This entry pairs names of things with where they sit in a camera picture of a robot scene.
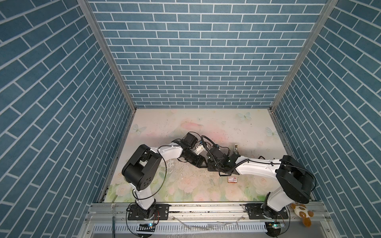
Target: brick wall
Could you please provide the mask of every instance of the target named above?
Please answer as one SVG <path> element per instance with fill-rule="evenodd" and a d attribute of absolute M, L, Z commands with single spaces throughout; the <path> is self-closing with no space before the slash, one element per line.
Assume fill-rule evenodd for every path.
<path fill-rule="evenodd" d="M 339 0 L 275 111 L 342 237 L 380 237 L 380 12 Z"/>
<path fill-rule="evenodd" d="M 91 0 L 137 107 L 268 108 L 326 0 Z"/>
<path fill-rule="evenodd" d="M 131 113 L 76 0 L 0 1 L 0 237 L 72 237 Z"/>

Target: floral print mat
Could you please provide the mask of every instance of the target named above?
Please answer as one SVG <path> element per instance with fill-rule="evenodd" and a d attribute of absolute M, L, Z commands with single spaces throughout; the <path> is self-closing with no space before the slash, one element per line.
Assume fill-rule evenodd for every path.
<path fill-rule="evenodd" d="M 279 159 L 286 154 L 266 109 L 138 109 L 104 202 L 135 201 L 121 171 L 139 145 L 166 145 L 189 131 L 206 135 L 231 150 L 238 144 L 239 153 L 250 158 L 262 155 Z M 280 186 L 277 180 L 255 175 L 238 175 L 237 183 L 228 183 L 227 177 L 206 168 L 177 159 L 166 163 L 164 186 L 154 196 L 158 202 L 263 201 L 268 192 Z M 164 175 L 162 161 L 151 183 L 152 192 L 158 190 Z"/>

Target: brick wallpaper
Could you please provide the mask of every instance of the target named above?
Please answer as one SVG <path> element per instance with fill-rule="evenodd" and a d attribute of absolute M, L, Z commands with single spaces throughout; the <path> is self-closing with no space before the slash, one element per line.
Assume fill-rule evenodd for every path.
<path fill-rule="evenodd" d="M 0 1 L 0 237 L 76 236 L 130 114 L 76 0 Z"/>
<path fill-rule="evenodd" d="M 326 0 L 90 0 L 137 107 L 268 108 Z"/>
<path fill-rule="evenodd" d="M 380 12 L 339 0 L 275 111 L 342 237 L 381 237 Z"/>

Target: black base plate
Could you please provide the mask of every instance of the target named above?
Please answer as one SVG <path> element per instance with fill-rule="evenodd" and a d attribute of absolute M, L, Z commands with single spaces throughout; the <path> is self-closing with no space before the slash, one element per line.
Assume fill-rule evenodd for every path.
<path fill-rule="evenodd" d="M 262 209 L 261 209 L 262 203 L 247 203 L 247 204 L 245 204 L 245 206 L 246 205 L 249 205 L 249 209 L 247 209 L 248 210 L 247 213 L 249 215 L 250 220 L 268 219 L 268 217 L 266 217 L 262 213 Z M 282 217 L 284 220 L 288 219 L 288 213 L 287 213 L 286 208 L 283 208 L 279 212 L 278 218 L 282 219 Z"/>
<path fill-rule="evenodd" d="M 138 205 L 132 204 L 130 208 L 127 220 L 144 220 L 143 217 L 138 216 Z M 155 211 L 159 212 L 160 220 L 168 220 L 169 204 L 156 204 Z"/>

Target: side wall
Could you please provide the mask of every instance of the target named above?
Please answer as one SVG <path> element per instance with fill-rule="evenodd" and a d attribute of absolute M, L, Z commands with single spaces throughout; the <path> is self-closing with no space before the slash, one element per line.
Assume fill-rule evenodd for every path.
<path fill-rule="evenodd" d="M 268 108 L 325 2 L 90 0 L 146 108 Z"/>
<path fill-rule="evenodd" d="M 72 237 L 131 114 L 76 0 L 0 2 L 0 237 Z"/>
<path fill-rule="evenodd" d="M 275 113 L 343 237 L 379 237 L 381 1 L 340 0 Z"/>

